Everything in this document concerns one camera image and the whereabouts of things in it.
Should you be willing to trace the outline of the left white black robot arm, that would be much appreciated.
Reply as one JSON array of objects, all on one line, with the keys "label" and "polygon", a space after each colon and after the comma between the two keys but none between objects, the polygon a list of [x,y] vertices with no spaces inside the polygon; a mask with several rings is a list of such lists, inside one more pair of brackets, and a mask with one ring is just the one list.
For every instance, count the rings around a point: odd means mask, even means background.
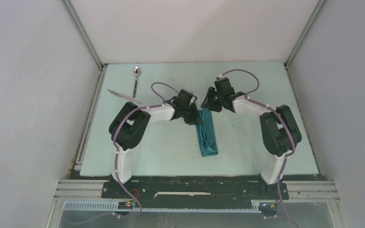
[{"label": "left white black robot arm", "polygon": [[182,118],[188,125],[203,123],[197,108],[197,96],[182,89],[177,96],[160,104],[138,106],[129,101],[109,126],[111,140],[115,147],[115,164],[112,176],[116,180],[113,192],[120,198],[129,196],[132,165],[128,154],[141,142],[148,124]]}]

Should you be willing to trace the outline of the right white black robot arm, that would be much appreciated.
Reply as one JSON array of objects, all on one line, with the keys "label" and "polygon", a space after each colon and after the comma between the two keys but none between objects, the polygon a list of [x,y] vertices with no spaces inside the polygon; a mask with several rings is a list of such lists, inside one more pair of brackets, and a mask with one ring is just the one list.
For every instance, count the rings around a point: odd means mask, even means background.
[{"label": "right white black robot arm", "polygon": [[244,92],[235,92],[228,78],[217,78],[209,87],[201,104],[213,112],[227,109],[233,113],[254,116],[260,123],[262,141],[269,152],[260,173],[263,182],[257,186],[258,194],[265,199],[277,191],[288,158],[296,151],[302,135],[289,106],[270,106],[251,99]]}]

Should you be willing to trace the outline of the silver spoon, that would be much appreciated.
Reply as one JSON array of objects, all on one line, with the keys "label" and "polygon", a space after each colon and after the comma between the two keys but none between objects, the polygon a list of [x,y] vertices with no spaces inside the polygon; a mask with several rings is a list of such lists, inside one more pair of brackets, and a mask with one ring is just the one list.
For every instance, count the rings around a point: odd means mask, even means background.
[{"label": "silver spoon", "polygon": [[140,69],[140,67],[136,66],[134,68],[134,90],[133,90],[133,98],[136,97],[138,79],[139,79],[139,76],[140,75],[141,75],[141,69]]}]

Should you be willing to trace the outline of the silver knife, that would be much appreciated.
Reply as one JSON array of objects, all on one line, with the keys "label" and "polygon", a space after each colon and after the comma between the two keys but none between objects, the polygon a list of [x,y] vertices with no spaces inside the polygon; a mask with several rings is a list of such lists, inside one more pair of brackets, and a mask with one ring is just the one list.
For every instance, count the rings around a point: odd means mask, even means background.
[{"label": "silver knife", "polygon": [[111,90],[111,89],[107,89],[107,91],[108,91],[108,92],[110,92],[111,94],[114,94],[114,95],[116,95],[116,96],[118,96],[118,97],[121,97],[121,98],[127,99],[127,100],[129,100],[129,101],[131,101],[131,102],[134,102],[134,103],[137,103],[137,104],[141,104],[141,103],[142,103],[140,100],[137,100],[137,99],[135,99],[135,98],[133,98],[133,97],[130,97],[130,96],[127,96],[127,95],[124,95],[124,94],[121,94],[121,93],[115,92],[115,91],[113,91],[113,90]]}]

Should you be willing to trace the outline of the teal cloth napkin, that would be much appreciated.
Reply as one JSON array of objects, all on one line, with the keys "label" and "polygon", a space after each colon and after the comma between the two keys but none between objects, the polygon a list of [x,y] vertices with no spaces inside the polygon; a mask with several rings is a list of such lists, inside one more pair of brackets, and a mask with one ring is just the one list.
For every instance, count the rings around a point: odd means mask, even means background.
[{"label": "teal cloth napkin", "polygon": [[218,154],[218,147],[211,111],[203,108],[199,111],[199,115],[202,123],[196,125],[196,132],[201,156],[215,156]]}]

